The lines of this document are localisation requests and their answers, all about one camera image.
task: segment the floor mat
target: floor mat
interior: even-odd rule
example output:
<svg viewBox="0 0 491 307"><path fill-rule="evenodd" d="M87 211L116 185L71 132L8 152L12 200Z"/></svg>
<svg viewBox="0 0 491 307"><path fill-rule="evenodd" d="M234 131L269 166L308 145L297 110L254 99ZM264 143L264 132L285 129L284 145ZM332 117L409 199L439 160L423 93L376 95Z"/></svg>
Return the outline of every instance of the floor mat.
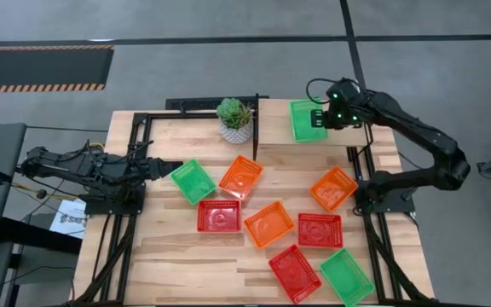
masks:
<svg viewBox="0 0 491 307"><path fill-rule="evenodd" d="M103 90L114 46L0 48L0 93Z"/></svg>

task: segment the orange basket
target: orange basket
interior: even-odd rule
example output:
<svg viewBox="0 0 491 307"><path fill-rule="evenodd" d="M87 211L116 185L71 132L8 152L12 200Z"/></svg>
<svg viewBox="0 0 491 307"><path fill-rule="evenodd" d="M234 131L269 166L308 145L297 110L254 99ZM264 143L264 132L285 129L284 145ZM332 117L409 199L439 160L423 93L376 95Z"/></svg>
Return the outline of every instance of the orange basket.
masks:
<svg viewBox="0 0 491 307"><path fill-rule="evenodd" d="M239 155L219 182L219 187L239 200L245 200L262 171L262 166Z"/></svg>
<svg viewBox="0 0 491 307"><path fill-rule="evenodd" d="M335 211L357 187L357 182L335 166L310 189L310 193L327 211Z"/></svg>
<svg viewBox="0 0 491 307"><path fill-rule="evenodd" d="M248 217L244 224L258 248L263 248L278 240L295 227L279 201Z"/></svg>

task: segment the green basket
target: green basket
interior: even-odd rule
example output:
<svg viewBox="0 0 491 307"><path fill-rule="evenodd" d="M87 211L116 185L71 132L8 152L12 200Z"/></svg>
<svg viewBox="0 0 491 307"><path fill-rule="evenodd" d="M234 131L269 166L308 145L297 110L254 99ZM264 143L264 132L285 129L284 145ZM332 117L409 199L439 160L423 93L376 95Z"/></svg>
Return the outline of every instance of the green basket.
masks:
<svg viewBox="0 0 491 307"><path fill-rule="evenodd" d="M291 123L295 142L315 142L327 139L325 128L312 127L312 110L321 110L321 105L309 99L289 102Z"/></svg>
<svg viewBox="0 0 491 307"><path fill-rule="evenodd" d="M181 165L170 175L193 206L215 191L215 183L195 159Z"/></svg>
<svg viewBox="0 0 491 307"><path fill-rule="evenodd" d="M374 290L371 281L345 248L321 263L321 273L346 307L355 306Z"/></svg>

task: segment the wooden table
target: wooden table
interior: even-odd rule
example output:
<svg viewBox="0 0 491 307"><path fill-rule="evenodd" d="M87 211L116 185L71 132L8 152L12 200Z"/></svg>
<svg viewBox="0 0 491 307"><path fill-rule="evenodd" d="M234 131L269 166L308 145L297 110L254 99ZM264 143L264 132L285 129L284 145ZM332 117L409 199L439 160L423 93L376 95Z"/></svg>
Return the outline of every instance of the wooden table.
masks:
<svg viewBox="0 0 491 307"><path fill-rule="evenodd" d="M326 213L310 197L309 188L334 165L354 177L345 147L365 145L363 129L329 131L329 139L324 142L296 144L292 141L288 102L259 102L257 161L264 166L264 172L249 200L243 204L242 219L275 200L283 202L295 222L299 212ZM107 136L107 152L126 153L133 114L133 111L113 113ZM373 134L375 143L372 150L376 168L401 171L392 131L373 127ZM167 160L195 158L215 182L219 182L236 155L252 157L252 141L241 145L226 143L220 136L217 119L157 119L153 121L151 139L154 144L149 147L148 156ZM230 197L218 189L210 198ZM362 219L352 214L354 205L355 201L351 198L335 213L342 217L344 246L372 277L367 238ZM387 214L386 217L396 261L420 291L432 296L418 230L403 214ZM196 206L189 205L169 176L147 182L144 210L137 219L126 304L291 304L271 272L268 260L297 243L296 228L259 250L244 229L239 234L198 233L196 218ZM105 217L102 216L92 217L88 221L74 280L77 293L81 293L90 283L104 221ZM105 262L112 222L107 228L101 265ZM303 302L340 303L338 295L319 271L321 261L335 250L306 247L301 247L301 250L323 284ZM391 298L387 268L380 260L386 295ZM113 277L110 298L114 298L116 293L115 279ZM377 303L376 294L370 295L364 302Z"/></svg>

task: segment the white pot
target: white pot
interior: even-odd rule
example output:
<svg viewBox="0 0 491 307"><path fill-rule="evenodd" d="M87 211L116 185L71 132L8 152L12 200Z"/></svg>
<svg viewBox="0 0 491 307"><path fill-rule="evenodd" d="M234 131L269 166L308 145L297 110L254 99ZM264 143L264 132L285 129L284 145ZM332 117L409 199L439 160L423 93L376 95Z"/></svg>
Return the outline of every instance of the white pot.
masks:
<svg viewBox="0 0 491 307"><path fill-rule="evenodd" d="M253 135L253 119L250 119L247 125L239 129L228 128L219 119L219 130L221 130L221 135L225 140L227 140L227 142L241 144L243 142L247 142L247 140L249 140L249 138Z"/></svg>

